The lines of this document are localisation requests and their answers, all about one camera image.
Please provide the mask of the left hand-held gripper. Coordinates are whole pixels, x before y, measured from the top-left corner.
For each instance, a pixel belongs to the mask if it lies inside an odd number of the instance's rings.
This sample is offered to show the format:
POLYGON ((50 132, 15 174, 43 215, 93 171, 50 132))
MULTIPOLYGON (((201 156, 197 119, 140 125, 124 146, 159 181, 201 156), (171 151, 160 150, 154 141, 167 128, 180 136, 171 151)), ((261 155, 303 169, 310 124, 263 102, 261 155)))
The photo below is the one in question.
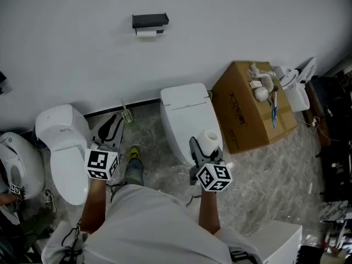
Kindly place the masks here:
POLYGON ((116 114, 102 118, 93 128, 85 151, 85 168, 92 179, 110 181, 120 163, 123 118, 116 114))

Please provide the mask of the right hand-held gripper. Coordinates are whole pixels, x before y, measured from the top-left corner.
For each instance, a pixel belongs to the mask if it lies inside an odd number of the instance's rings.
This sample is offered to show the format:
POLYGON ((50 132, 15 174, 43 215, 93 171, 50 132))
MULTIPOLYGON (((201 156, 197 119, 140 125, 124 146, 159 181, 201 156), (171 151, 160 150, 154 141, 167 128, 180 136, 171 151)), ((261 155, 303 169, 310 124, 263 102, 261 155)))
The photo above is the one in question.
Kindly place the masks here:
POLYGON ((190 185, 199 185, 206 192, 221 192, 226 189, 232 182, 233 164, 226 164, 223 158, 223 152, 217 147, 210 155, 210 159, 220 159, 212 161, 205 159, 197 139, 192 136, 189 140, 191 157, 194 165, 189 173, 190 185))

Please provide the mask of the white toilet paper roll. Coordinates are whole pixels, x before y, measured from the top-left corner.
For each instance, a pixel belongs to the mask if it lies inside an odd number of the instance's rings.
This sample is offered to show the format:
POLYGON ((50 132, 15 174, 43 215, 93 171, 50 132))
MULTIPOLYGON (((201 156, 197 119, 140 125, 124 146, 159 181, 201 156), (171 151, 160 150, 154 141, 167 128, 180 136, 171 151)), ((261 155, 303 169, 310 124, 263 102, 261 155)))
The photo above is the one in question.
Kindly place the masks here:
POLYGON ((198 144, 205 156, 210 156, 219 147, 219 137, 211 129, 203 130, 197 137, 198 144))

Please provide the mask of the person's right forearm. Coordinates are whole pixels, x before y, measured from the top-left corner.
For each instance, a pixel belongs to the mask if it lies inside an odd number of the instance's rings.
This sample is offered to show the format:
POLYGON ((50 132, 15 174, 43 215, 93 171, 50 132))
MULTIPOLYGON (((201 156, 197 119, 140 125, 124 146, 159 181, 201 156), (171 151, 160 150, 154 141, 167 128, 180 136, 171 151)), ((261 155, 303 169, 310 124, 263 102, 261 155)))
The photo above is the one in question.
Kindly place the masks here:
POLYGON ((202 190, 199 226, 212 235, 215 235, 221 228, 218 215, 217 196, 215 192, 202 190))

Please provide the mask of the another person's forearm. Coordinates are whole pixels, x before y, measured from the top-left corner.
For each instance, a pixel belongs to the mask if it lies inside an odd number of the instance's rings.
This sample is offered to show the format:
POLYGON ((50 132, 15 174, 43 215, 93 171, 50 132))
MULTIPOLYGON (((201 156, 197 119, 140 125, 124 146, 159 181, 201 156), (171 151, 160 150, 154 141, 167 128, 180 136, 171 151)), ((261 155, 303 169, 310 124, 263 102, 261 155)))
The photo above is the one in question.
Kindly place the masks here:
POLYGON ((0 206, 4 206, 16 201, 18 197, 14 194, 0 194, 0 206))

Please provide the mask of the person's left forearm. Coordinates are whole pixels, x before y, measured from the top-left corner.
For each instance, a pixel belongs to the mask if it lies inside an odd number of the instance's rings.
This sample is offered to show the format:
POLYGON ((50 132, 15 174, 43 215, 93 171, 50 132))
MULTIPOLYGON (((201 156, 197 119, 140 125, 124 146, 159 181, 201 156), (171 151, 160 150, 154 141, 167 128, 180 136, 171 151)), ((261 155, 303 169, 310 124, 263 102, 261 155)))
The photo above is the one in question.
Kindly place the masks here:
POLYGON ((81 216, 80 228, 92 234, 105 222, 106 218, 106 181, 93 179, 81 216))

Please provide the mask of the white square closed-lid toilet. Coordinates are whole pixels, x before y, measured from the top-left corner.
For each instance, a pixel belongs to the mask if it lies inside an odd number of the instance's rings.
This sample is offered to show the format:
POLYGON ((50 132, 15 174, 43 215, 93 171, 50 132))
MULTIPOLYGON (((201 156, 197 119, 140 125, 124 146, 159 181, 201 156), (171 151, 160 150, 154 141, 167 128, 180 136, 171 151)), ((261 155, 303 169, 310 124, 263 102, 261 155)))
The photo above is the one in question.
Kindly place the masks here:
POLYGON ((202 83, 168 87, 161 90, 161 120, 172 150, 181 163, 194 166, 189 140, 204 130, 218 136, 223 147, 221 130, 207 89, 202 83))

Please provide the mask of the white rounded smart toilet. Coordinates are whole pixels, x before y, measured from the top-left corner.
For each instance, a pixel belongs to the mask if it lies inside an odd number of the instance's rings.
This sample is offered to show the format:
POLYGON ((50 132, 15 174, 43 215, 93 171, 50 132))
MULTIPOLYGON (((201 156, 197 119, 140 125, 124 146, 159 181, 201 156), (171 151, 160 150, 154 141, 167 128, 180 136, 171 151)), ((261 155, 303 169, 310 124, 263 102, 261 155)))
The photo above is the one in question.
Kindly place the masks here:
POLYGON ((35 133, 51 153, 51 174, 58 193, 71 205, 84 204, 90 187, 84 165, 90 141, 85 117, 70 104, 56 106, 37 116, 35 133))

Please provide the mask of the white egg-shaped toilet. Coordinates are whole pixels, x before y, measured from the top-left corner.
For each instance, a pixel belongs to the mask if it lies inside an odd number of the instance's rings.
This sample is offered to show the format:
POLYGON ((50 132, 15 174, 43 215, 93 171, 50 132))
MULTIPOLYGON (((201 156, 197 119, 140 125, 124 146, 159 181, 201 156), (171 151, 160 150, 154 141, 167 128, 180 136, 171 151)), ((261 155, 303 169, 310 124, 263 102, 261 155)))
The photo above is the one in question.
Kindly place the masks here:
POLYGON ((0 193, 11 193, 9 184, 25 187, 25 200, 44 188, 45 174, 40 153, 20 135, 0 135, 0 193))

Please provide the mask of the white appliance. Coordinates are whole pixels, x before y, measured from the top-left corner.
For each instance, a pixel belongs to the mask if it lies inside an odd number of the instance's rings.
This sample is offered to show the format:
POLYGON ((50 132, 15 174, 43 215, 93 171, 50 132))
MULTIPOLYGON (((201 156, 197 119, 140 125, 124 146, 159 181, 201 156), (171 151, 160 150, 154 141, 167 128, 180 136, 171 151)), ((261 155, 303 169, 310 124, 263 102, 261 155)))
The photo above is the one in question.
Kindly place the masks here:
POLYGON ((310 58, 301 68, 291 69, 283 66, 273 68, 285 92, 294 113, 306 111, 310 102, 305 85, 311 80, 317 70, 317 58, 310 58))

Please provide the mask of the person's left leg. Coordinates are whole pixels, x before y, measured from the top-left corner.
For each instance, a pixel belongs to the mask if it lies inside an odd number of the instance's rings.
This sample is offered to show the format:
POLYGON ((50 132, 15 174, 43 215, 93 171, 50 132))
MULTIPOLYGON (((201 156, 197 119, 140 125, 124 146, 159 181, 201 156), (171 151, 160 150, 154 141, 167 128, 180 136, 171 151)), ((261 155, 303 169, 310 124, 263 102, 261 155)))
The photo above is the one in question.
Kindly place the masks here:
POLYGON ((144 166, 139 158, 130 159, 125 173, 124 181, 128 184, 144 186, 144 166))

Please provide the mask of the brown cardboard box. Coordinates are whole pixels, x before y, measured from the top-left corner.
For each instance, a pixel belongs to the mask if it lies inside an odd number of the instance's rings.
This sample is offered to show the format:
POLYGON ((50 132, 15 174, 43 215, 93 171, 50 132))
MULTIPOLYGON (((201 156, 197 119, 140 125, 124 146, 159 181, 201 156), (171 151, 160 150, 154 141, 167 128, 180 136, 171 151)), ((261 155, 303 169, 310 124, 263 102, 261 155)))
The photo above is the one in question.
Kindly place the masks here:
POLYGON ((225 70, 212 88, 212 103, 229 153, 241 153, 279 141, 298 127, 294 113, 277 79, 276 127, 272 124, 272 108, 268 99, 259 102, 250 87, 251 62, 235 61, 225 70))

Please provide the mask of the white oval sponge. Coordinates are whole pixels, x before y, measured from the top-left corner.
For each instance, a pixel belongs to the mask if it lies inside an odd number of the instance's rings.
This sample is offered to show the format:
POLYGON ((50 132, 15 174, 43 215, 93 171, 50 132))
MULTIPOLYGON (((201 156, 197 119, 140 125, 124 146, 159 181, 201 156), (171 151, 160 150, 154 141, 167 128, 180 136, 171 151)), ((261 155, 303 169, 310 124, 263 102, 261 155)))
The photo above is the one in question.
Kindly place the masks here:
POLYGON ((254 89, 254 95, 259 102, 264 102, 267 101, 269 92, 265 87, 258 87, 254 89))

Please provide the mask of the grey fluffy brush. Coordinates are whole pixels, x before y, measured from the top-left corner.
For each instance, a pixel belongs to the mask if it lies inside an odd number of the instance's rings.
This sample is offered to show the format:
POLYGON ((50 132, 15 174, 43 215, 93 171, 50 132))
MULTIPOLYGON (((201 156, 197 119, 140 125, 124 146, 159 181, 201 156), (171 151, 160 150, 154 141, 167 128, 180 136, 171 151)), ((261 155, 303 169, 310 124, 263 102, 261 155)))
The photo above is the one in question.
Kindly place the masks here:
POLYGON ((271 76, 265 75, 265 76, 260 77, 260 82, 261 82, 262 86, 267 89, 268 92, 273 91, 274 83, 273 83, 271 76))

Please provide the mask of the black-headed long brush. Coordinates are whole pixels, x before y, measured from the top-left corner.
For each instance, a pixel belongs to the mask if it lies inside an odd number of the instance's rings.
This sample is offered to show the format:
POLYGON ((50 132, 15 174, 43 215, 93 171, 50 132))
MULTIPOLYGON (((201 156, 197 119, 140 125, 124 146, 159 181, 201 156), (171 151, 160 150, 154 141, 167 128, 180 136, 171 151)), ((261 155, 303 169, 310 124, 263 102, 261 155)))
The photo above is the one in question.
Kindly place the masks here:
POLYGON ((269 94, 268 101, 271 104, 271 108, 275 109, 277 107, 277 93, 278 86, 274 85, 273 90, 269 94))

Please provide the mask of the person in white shirt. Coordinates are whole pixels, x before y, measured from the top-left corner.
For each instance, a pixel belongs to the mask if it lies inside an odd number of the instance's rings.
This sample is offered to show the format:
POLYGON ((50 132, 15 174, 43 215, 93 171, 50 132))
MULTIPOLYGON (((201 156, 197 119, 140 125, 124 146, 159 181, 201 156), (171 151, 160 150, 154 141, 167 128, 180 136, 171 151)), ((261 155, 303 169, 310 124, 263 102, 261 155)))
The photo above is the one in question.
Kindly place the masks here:
POLYGON ((234 229, 215 235, 200 227, 174 196, 138 185, 117 191, 106 220, 92 234, 60 222, 43 264, 262 264, 259 252, 234 229))

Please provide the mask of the white cabinet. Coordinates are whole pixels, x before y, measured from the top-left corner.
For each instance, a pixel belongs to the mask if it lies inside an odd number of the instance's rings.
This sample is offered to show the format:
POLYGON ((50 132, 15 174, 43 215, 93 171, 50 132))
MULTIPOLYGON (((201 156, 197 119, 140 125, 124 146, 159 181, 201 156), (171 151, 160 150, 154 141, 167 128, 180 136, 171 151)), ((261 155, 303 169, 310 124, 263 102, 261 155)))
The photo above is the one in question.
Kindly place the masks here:
POLYGON ((303 227, 298 224, 271 220, 250 234, 263 264, 296 264, 303 227))

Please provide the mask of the black metal rack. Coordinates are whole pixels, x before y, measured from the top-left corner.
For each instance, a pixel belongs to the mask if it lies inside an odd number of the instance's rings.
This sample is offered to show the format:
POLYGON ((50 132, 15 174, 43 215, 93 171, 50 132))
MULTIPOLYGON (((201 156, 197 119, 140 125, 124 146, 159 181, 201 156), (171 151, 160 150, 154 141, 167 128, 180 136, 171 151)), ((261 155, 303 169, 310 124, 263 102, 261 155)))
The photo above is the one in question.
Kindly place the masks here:
POLYGON ((326 201, 352 204, 352 71, 321 78, 324 121, 329 145, 320 151, 325 178, 326 201))

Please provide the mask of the marble pattern slab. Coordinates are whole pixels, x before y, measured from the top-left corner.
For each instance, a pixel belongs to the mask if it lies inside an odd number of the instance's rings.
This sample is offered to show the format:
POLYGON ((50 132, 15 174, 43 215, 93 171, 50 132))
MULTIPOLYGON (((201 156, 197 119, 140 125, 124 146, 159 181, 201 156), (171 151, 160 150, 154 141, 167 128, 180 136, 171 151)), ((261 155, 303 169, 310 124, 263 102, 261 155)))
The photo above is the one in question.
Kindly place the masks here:
POLYGON ((348 200, 323 202, 320 208, 319 219, 323 222, 341 223, 345 220, 348 200))

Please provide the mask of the black wall paper holder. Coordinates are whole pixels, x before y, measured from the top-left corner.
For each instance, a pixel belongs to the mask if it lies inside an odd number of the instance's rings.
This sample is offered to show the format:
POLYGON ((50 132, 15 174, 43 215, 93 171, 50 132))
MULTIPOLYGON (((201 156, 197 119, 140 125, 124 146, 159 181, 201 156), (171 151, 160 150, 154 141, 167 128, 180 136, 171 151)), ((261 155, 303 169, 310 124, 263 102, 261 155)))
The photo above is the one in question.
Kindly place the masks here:
POLYGON ((169 18, 166 13, 132 15, 132 27, 135 34, 137 31, 156 30, 158 35, 161 35, 164 33, 163 27, 168 24, 169 18))

